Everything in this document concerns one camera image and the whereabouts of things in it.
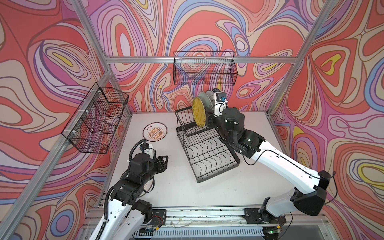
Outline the black metal dish rack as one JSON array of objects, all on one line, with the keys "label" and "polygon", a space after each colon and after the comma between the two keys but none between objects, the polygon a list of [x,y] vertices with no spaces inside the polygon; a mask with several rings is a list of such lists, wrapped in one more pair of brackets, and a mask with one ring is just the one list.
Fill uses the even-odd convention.
[{"label": "black metal dish rack", "polygon": [[237,154],[222,142],[214,127],[198,127],[192,107],[175,111],[177,136],[197,183],[205,182],[239,166]]}]

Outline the green rimmed white plate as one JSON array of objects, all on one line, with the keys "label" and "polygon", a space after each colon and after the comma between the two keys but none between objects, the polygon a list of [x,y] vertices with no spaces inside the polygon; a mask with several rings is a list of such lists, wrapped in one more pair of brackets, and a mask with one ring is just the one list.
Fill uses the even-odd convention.
[{"label": "green rimmed white plate", "polygon": [[218,88],[214,88],[214,89],[212,89],[212,92],[213,92],[214,94],[216,94],[216,93],[221,93],[222,91],[219,90]]}]

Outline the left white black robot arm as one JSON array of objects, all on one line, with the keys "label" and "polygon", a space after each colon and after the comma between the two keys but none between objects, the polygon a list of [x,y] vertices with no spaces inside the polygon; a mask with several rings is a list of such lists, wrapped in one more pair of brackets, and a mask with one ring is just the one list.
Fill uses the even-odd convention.
[{"label": "left white black robot arm", "polygon": [[168,156],[153,157],[148,153],[136,154],[129,160],[123,178],[107,192],[104,214],[91,240],[128,240],[140,226],[151,221],[153,205],[139,196],[149,180],[167,170],[168,160]]}]

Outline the pale green flower plate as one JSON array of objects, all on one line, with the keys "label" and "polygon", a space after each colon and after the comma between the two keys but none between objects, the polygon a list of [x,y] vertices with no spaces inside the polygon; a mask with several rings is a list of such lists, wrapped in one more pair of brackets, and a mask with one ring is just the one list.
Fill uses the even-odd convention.
[{"label": "pale green flower plate", "polygon": [[209,114],[213,114],[214,113],[214,105],[213,105],[213,102],[212,100],[210,99],[210,97],[208,96],[207,93],[205,92],[200,92],[198,94],[198,98],[201,100],[201,102],[203,103],[203,106],[204,106],[204,110],[206,112],[208,112]]}]

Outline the yellow green woven bamboo tray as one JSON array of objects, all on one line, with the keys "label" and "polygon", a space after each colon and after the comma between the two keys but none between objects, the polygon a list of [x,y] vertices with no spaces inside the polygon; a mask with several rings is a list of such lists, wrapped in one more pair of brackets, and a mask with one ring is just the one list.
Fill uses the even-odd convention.
[{"label": "yellow green woven bamboo tray", "polygon": [[198,97],[193,100],[192,112],[196,125],[203,128],[206,124],[206,111],[202,100]]}]

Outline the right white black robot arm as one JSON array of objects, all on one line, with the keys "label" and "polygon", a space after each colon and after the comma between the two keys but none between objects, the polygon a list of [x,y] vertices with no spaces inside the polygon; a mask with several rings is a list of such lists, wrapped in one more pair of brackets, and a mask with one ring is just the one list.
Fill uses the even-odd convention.
[{"label": "right white black robot arm", "polygon": [[298,163],[261,135],[245,129],[245,116],[237,108],[206,114],[206,124],[216,128],[222,142],[230,149],[267,166],[294,186],[280,196],[265,198],[258,210],[262,222],[273,223],[283,215],[296,211],[308,216],[319,215],[326,203],[327,188],[333,175]]}]

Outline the small orange sunburst plate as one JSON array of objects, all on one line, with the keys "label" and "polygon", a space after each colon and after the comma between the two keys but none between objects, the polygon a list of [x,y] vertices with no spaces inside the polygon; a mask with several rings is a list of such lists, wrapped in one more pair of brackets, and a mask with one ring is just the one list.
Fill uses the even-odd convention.
[{"label": "small orange sunburst plate", "polygon": [[148,124],[143,129],[143,138],[149,142],[158,142],[162,140],[168,133],[166,125],[160,122]]}]

